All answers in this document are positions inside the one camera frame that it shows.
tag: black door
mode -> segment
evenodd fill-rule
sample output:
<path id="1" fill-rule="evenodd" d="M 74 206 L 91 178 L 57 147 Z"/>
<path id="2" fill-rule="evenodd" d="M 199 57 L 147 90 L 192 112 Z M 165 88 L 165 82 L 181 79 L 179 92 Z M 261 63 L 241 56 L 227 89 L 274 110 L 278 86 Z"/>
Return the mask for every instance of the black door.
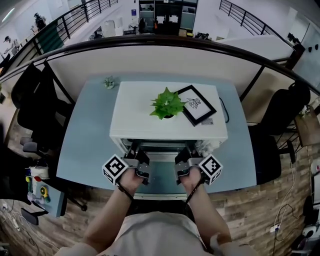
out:
<path id="1" fill-rule="evenodd" d="M 169 3 L 155 3 L 154 11 L 154 19 L 157 23 L 155 33 L 162 35 L 179 34 L 182 6 Z"/>

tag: framed artwork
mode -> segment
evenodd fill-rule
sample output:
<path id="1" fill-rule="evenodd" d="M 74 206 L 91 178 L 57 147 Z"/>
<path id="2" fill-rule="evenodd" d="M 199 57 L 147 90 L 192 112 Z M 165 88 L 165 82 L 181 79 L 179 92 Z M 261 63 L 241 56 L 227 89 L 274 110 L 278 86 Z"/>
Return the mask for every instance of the framed artwork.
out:
<path id="1" fill-rule="evenodd" d="M 198 125 L 217 112 L 193 85 L 178 90 L 177 93 L 181 102 L 186 102 L 183 113 L 193 126 Z"/>

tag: potted plant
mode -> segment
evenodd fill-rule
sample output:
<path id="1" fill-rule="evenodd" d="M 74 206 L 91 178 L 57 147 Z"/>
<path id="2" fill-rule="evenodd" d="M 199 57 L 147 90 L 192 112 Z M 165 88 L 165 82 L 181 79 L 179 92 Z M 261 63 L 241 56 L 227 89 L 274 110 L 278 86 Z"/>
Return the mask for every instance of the potted plant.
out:
<path id="1" fill-rule="evenodd" d="M 186 102 L 181 102 L 177 92 L 171 92 L 167 87 L 163 93 L 158 94 L 158 98 L 152 101 L 154 103 L 151 106 L 154 106 L 155 110 L 150 116 L 158 116 L 160 120 L 176 116 L 184 110 L 186 104 Z"/>
<path id="2" fill-rule="evenodd" d="M 115 80 L 113 76 L 107 77 L 103 82 L 105 84 L 105 88 L 107 89 L 112 89 L 115 87 Z"/>

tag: black plant pot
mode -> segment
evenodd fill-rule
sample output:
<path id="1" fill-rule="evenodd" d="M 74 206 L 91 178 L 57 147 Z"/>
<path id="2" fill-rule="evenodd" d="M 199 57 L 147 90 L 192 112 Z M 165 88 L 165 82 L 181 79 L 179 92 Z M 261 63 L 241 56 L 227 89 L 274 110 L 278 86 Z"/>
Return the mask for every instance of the black plant pot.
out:
<path id="1" fill-rule="evenodd" d="M 170 114 L 170 115 L 166 115 L 164 118 L 169 119 L 169 118 L 173 118 L 173 117 L 174 117 L 174 115 Z"/>

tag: power outlet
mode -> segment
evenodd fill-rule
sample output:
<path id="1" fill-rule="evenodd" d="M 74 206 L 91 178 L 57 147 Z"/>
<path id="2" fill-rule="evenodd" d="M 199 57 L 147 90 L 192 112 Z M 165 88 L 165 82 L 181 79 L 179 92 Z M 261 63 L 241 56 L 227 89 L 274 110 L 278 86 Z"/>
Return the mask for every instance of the power outlet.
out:
<path id="1" fill-rule="evenodd" d="M 276 229 L 280 229 L 280 223 L 270 227 L 270 233 L 276 232 Z"/>

